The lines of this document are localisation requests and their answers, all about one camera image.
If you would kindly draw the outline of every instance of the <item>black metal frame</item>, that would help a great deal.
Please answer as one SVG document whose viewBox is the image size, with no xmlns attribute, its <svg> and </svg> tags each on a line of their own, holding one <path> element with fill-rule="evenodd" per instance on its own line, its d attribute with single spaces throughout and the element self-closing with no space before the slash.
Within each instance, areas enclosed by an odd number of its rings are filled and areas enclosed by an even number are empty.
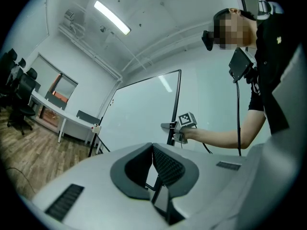
<svg viewBox="0 0 307 230">
<path fill-rule="evenodd" d="M 178 72 L 178 82 L 177 82 L 177 91 L 176 91 L 176 97 L 175 97 L 175 104 L 174 104 L 174 110 L 173 110 L 173 115 L 172 115 L 172 121 L 171 122 L 174 122 L 176 120 L 176 116 L 177 116 L 177 109 L 178 109 L 178 101 L 179 101 L 179 93 L 180 93 L 180 83 L 181 83 L 181 70 L 178 69 L 178 70 L 175 70 L 175 71 L 171 71 L 171 72 L 167 72 L 167 73 L 163 73 L 163 74 L 160 74 L 160 75 L 157 75 L 157 76 L 154 76 L 154 77 L 151 77 L 151 78 L 146 78 L 146 79 L 143 79 L 143 80 L 140 80 L 138 82 L 135 82 L 135 83 L 132 83 L 132 84 L 129 84 L 127 86 L 124 86 L 124 87 L 121 87 L 117 90 L 120 90 L 120 89 L 123 89 L 123 88 L 126 88 L 130 85 L 133 85 L 133 84 L 136 84 L 136 83 L 139 83 L 139 82 L 143 82 L 143 81 L 146 81 L 146 80 L 149 80 L 149 79 L 152 79 L 152 78 L 156 78 L 156 77 L 159 77 L 159 76 L 163 76 L 163 75 L 166 75 L 166 74 L 170 74 L 170 73 L 174 73 L 174 72 Z M 108 107 L 110 106 L 110 103 L 111 101 L 113 100 L 113 97 L 116 93 L 116 91 L 114 92 L 109 104 L 108 104 Z M 105 113 L 103 114 L 102 118 L 100 119 L 100 122 L 99 122 L 99 125 L 101 124 L 102 122 L 102 119 L 104 118 L 105 114 L 106 114 L 106 111 L 107 109 L 105 110 Z M 167 139 L 167 144 L 168 145 L 174 145 L 172 144 L 172 137 L 174 135 L 174 131 L 172 129 L 169 130 L 169 134 L 168 134 L 168 139 Z M 98 137 L 98 139 L 100 140 L 100 142 L 102 143 L 102 145 L 104 145 L 104 147 L 107 149 L 107 151 L 110 152 L 110 150 L 107 148 L 107 146 L 103 143 L 103 141 L 99 138 L 99 136 L 97 134 L 94 135 L 94 138 L 93 138 L 93 141 L 92 141 L 92 144 L 91 144 L 91 148 L 90 148 L 90 152 L 88 153 L 88 157 L 90 157 L 92 155 L 92 151 L 93 151 L 93 147 L 94 147 L 94 142 L 96 140 L 96 138 Z"/>
</svg>

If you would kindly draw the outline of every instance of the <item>white ceiling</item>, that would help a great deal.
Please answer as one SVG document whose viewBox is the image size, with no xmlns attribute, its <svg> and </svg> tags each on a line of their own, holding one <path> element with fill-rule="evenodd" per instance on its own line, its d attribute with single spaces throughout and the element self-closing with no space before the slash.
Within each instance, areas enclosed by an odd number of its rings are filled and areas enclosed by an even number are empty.
<svg viewBox="0 0 307 230">
<path fill-rule="evenodd" d="M 213 15 L 224 8 L 222 0 L 99 0 L 131 28 L 124 35 L 94 8 L 96 1 L 60 2 L 75 14 L 76 33 L 70 30 L 73 37 L 122 75 L 202 46 L 202 31 L 208 28 Z M 84 35 L 78 31 L 82 28 L 78 24 L 84 27 Z"/>
</svg>

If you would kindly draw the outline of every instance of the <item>black mesh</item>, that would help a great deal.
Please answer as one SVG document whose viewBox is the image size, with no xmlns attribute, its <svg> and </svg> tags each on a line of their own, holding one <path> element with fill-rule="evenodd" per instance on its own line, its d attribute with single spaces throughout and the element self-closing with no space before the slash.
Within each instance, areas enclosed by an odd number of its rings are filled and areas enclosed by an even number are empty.
<svg viewBox="0 0 307 230">
<path fill-rule="evenodd" d="M 163 184 L 167 187 L 178 181 L 185 173 L 185 167 L 159 149 L 153 147 L 153 165 Z"/>
</svg>

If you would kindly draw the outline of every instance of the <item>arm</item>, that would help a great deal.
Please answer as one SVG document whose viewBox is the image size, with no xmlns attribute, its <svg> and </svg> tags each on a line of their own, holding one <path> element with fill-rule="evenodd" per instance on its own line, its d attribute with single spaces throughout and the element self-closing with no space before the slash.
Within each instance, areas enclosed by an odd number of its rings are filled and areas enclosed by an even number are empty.
<svg viewBox="0 0 307 230">
<path fill-rule="evenodd" d="M 265 121 L 263 111 L 249 110 L 241 127 L 241 148 L 246 149 L 261 130 Z M 213 132 L 205 129 L 182 128 L 185 139 L 193 139 L 220 148 L 237 148 L 237 130 Z"/>
</svg>

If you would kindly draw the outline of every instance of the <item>hand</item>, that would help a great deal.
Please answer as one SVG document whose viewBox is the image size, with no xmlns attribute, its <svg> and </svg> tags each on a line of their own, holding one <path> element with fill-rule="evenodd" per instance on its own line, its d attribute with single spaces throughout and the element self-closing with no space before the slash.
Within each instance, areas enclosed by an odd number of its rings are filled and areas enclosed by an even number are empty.
<svg viewBox="0 0 307 230">
<path fill-rule="evenodd" d="M 192 134 L 194 133 L 195 128 L 182 127 L 180 132 L 183 134 L 184 139 L 191 139 Z"/>
</svg>

